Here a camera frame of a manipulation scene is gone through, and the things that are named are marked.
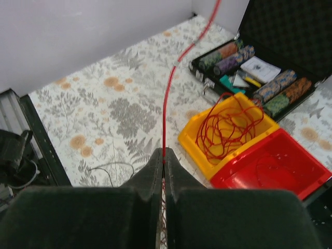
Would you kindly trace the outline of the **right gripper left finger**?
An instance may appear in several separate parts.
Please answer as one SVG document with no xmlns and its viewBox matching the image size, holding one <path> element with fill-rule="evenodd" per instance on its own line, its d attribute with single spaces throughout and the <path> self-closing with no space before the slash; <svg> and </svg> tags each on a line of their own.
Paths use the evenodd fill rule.
<svg viewBox="0 0 332 249">
<path fill-rule="evenodd" d="M 31 187 L 1 219 L 1 248 L 158 248 L 162 152 L 120 187 Z"/>
</svg>

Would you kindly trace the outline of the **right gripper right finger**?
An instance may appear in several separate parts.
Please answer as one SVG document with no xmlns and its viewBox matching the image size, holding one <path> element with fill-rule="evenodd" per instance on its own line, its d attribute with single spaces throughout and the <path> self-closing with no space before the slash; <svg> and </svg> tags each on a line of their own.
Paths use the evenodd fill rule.
<svg viewBox="0 0 332 249">
<path fill-rule="evenodd" d="M 321 248 L 302 202 L 289 191 L 209 189 L 166 149 L 168 248 Z"/>
</svg>

